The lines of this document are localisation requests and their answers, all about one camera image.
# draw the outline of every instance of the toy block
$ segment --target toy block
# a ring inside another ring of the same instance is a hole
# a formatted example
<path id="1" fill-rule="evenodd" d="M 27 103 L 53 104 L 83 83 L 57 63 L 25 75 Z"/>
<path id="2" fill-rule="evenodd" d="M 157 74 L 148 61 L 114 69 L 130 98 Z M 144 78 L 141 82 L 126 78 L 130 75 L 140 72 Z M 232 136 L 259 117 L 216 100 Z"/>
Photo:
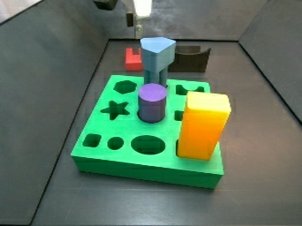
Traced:
<path id="1" fill-rule="evenodd" d="M 212 49 L 201 51 L 201 46 L 177 46 L 176 61 L 169 72 L 205 72 Z"/>
<path id="2" fill-rule="evenodd" d="M 137 89 L 118 92 L 117 84 L 124 82 Z M 154 124 L 138 116 L 138 90 L 144 85 L 142 77 L 112 76 L 71 154 L 77 167 L 83 172 L 216 189 L 225 174 L 220 144 L 210 161 L 177 156 L 186 106 L 177 86 L 209 93 L 209 83 L 169 79 L 166 117 Z"/>
<path id="3" fill-rule="evenodd" d="M 230 112 L 228 95 L 188 92 L 178 157 L 212 159 Z"/>
<path id="4" fill-rule="evenodd" d="M 153 124 L 166 117 L 166 88 L 156 83 L 145 84 L 138 91 L 140 118 Z"/>
<path id="5" fill-rule="evenodd" d="M 176 60 L 177 42 L 164 37 L 141 40 L 145 66 L 145 83 L 166 86 L 168 66 Z"/>
<path id="6" fill-rule="evenodd" d="M 126 48 L 126 70 L 128 71 L 144 70 L 141 49 L 138 50 L 138 54 L 136 54 L 133 48 Z"/>

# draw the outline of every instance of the gray wall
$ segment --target gray wall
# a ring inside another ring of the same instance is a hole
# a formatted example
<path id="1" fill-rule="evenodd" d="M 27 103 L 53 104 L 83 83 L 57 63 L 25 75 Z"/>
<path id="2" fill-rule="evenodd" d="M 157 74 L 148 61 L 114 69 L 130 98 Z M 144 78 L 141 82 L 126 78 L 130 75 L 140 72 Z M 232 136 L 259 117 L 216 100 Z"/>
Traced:
<path id="1" fill-rule="evenodd" d="M 46 0 L 0 26 L 0 224 L 29 224 L 108 38 L 87 0 Z"/>
<path id="2" fill-rule="evenodd" d="M 144 22 L 146 36 L 238 41 L 267 1 L 154 0 L 152 17 Z M 134 38 L 122 1 L 114 11 L 104 11 L 102 18 L 110 38 Z"/>
<path id="3" fill-rule="evenodd" d="M 271 0 L 240 43 L 302 121 L 302 1 Z"/>

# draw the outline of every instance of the circular hole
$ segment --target circular hole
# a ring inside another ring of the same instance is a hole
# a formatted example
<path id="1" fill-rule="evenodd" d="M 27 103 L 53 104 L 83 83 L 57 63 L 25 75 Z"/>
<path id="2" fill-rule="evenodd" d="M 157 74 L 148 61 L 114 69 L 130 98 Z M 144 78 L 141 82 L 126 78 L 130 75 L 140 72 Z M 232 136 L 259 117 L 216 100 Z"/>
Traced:
<path id="1" fill-rule="evenodd" d="M 140 136 L 132 141 L 132 147 L 141 154 L 160 154 L 166 149 L 166 142 L 156 136 Z"/>
<path id="2" fill-rule="evenodd" d="M 114 137 L 109 140 L 108 145 L 110 149 L 118 150 L 125 145 L 125 141 L 122 138 Z"/>

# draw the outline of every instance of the star-shaped hole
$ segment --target star-shaped hole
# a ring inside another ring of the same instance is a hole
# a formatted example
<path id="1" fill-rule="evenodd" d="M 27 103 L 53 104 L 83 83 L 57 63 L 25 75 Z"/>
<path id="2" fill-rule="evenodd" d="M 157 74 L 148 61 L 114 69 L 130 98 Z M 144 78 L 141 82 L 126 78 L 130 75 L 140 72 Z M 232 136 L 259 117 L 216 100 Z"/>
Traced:
<path id="1" fill-rule="evenodd" d="M 109 108 L 102 109 L 102 113 L 110 114 L 110 120 L 116 120 L 120 115 L 129 115 L 129 111 L 126 110 L 129 102 L 117 103 L 114 101 L 109 102 Z"/>

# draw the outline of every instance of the hexagon-shaped hole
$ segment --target hexagon-shaped hole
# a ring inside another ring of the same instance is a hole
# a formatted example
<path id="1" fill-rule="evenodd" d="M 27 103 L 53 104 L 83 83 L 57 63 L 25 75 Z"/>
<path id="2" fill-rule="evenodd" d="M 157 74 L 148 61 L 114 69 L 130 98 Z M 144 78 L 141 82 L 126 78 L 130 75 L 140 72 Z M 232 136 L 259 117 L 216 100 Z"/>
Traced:
<path id="1" fill-rule="evenodd" d="M 130 81 L 130 80 L 118 81 L 114 89 L 121 94 L 129 94 L 132 92 L 136 92 L 136 90 L 137 90 L 137 83 Z"/>

